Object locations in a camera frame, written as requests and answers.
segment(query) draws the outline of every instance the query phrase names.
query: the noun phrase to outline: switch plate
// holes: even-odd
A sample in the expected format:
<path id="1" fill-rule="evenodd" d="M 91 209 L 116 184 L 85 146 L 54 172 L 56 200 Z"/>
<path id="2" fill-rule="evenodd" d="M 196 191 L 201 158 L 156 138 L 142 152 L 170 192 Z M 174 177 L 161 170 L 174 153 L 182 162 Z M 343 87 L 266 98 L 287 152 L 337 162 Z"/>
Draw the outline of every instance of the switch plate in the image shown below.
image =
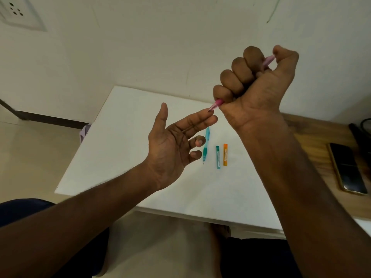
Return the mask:
<path id="1" fill-rule="evenodd" d="M 46 31 L 29 0 L 0 0 L 0 20 L 8 25 Z"/>

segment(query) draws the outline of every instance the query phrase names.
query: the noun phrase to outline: pink mechanical pencil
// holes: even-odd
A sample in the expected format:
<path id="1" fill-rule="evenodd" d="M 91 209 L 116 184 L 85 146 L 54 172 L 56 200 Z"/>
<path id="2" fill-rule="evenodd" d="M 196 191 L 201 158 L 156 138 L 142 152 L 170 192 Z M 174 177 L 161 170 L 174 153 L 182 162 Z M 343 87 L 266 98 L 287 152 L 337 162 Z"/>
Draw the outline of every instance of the pink mechanical pencil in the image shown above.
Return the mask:
<path id="1" fill-rule="evenodd" d="M 263 61 L 263 66 L 264 67 L 268 67 L 268 65 L 271 64 L 271 62 L 273 60 L 275 60 L 276 56 L 275 55 L 270 55 L 268 57 L 265 58 L 265 60 Z M 224 100 L 222 100 L 221 98 L 217 99 L 213 105 L 211 105 L 211 107 L 209 108 L 208 112 L 209 111 L 213 111 L 214 109 L 216 109 L 217 107 L 221 106 L 222 104 L 224 103 Z"/>

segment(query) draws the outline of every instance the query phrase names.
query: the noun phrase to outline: beige floor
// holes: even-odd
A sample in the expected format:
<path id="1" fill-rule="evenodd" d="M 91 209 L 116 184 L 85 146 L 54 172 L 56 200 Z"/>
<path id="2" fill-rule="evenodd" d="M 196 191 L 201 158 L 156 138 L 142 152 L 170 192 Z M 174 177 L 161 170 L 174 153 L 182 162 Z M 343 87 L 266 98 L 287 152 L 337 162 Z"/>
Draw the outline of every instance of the beige floor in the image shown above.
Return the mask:
<path id="1" fill-rule="evenodd" d="M 0 106 L 0 202 L 66 199 L 54 190 L 79 147 L 78 133 L 20 121 Z M 237 237 L 271 238 L 250 232 Z M 113 225 L 109 249 L 107 278 L 214 277 L 208 225 L 202 222 L 132 212 Z"/>

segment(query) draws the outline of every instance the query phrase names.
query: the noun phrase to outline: forearm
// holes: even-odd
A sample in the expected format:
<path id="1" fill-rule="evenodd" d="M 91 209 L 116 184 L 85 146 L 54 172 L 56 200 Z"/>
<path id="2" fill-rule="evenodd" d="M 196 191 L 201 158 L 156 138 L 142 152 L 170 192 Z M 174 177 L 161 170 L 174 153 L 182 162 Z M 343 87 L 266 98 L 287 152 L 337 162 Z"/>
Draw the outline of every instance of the forearm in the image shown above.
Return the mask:
<path id="1" fill-rule="evenodd" d="M 0 272 L 50 277 L 115 220 L 155 192 L 145 165 L 0 229 Z"/>
<path id="2" fill-rule="evenodd" d="M 283 117 L 255 123 L 239 135 L 303 275 L 370 276 L 371 238 L 337 202 Z"/>

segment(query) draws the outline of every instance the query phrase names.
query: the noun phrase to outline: left arm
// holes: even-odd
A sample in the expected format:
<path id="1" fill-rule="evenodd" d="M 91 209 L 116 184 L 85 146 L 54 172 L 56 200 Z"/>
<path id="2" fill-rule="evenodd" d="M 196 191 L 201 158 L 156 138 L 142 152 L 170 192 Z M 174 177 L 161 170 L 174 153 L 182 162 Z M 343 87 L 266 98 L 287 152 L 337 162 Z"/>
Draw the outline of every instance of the left arm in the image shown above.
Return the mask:
<path id="1" fill-rule="evenodd" d="M 50 277 L 89 241 L 135 205 L 173 183 L 200 159 L 205 138 L 198 131 L 216 123 L 207 109 L 165 128 L 161 105 L 149 135 L 147 158 L 123 175 L 46 210 L 0 228 L 0 273 L 4 277 Z"/>

